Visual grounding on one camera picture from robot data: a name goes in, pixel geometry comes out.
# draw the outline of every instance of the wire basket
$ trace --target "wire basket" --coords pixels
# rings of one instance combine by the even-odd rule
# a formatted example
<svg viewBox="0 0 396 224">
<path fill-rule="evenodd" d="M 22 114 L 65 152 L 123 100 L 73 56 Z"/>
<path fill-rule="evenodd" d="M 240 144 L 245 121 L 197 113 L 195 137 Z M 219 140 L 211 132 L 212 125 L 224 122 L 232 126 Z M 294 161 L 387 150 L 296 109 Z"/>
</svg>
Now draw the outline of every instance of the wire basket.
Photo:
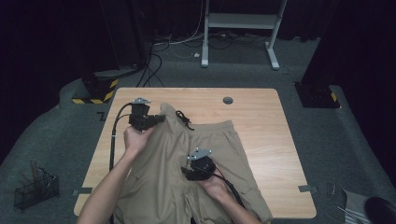
<svg viewBox="0 0 396 224">
<path fill-rule="evenodd" d="M 52 197 L 60 197 L 57 175 L 45 175 L 32 184 L 15 189 L 14 209 L 22 210 Z"/>
</svg>

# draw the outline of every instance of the beige shorts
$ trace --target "beige shorts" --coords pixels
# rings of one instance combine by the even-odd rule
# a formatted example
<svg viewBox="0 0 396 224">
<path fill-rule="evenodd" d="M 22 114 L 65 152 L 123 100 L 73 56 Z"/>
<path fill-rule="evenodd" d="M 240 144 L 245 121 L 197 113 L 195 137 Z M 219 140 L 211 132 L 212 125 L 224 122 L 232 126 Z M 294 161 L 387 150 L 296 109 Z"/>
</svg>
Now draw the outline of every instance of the beige shorts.
<svg viewBox="0 0 396 224">
<path fill-rule="evenodd" d="M 232 223 L 222 207 L 181 172 L 197 147 L 212 150 L 209 157 L 233 183 L 253 216 L 261 223 L 272 219 L 230 120 L 190 124 L 192 131 L 169 104 L 162 104 L 161 111 L 165 122 L 157 125 L 122 187 L 114 210 L 116 223 L 188 224 L 191 218 L 197 224 Z"/>
</svg>

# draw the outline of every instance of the table top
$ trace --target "table top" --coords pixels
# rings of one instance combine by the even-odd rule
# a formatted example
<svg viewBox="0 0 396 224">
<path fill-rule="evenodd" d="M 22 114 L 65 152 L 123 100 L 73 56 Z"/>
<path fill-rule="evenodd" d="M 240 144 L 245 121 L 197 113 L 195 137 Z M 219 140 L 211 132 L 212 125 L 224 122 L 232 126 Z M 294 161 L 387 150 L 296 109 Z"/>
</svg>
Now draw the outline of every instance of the table top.
<svg viewBox="0 0 396 224">
<path fill-rule="evenodd" d="M 194 124 L 230 119 L 273 217 L 312 218 L 316 215 L 310 192 L 299 191 L 299 186 L 307 185 L 304 171 L 279 97 L 273 89 L 119 88 L 92 156 L 83 188 L 94 189 L 108 173 L 114 120 L 123 105 L 138 97 L 151 101 L 150 115 L 159 114 L 161 103 L 168 103 L 188 115 Z M 232 97 L 233 103 L 224 104 L 224 97 Z M 121 114 L 130 114 L 130 108 L 125 108 Z M 115 164 L 125 149 L 122 133 L 128 125 L 128 116 L 118 123 Z M 89 194 L 78 196 L 75 206 L 77 216 L 88 197 Z"/>
</svg>

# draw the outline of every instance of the black drawstring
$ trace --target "black drawstring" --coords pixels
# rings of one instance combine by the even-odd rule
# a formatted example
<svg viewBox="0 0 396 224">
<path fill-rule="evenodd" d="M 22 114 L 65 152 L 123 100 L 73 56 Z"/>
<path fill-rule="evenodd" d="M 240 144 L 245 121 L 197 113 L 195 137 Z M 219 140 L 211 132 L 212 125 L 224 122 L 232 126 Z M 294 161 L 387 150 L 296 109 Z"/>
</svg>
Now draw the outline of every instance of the black drawstring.
<svg viewBox="0 0 396 224">
<path fill-rule="evenodd" d="M 176 112 L 176 115 L 177 115 L 178 118 L 181 119 L 181 121 L 184 123 L 184 125 L 185 125 L 187 128 L 189 128 L 190 130 L 194 131 L 194 129 L 190 128 L 190 126 L 189 126 L 189 123 L 191 123 L 190 120 L 189 120 L 188 118 L 186 118 L 186 116 L 184 116 L 183 112 L 181 112 L 180 110 L 178 110 L 178 111 Z"/>
</svg>

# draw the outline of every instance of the hand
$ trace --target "hand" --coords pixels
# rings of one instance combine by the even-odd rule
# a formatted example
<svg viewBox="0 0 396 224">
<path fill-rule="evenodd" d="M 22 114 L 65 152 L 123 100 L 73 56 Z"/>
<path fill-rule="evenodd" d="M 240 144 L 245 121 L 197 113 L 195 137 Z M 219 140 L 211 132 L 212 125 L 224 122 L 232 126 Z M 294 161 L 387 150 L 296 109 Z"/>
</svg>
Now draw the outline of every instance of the hand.
<svg viewBox="0 0 396 224">
<path fill-rule="evenodd" d="M 149 136 L 154 132 L 154 127 L 139 132 L 133 127 L 128 127 L 124 131 L 125 154 L 137 155 L 145 148 Z"/>
<path fill-rule="evenodd" d="M 215 175 L 221 175 L 218 169 L 215 170 Z M 207 180 L 197 181 L 198 185 L 200 185 L 206 193 L 214 198 L 215 200 L 219 200 L 222 197 L 229 196 L 227 191 L 227 186 L 224 181 L 216 176 L 210 176 Z"/>
</svg>

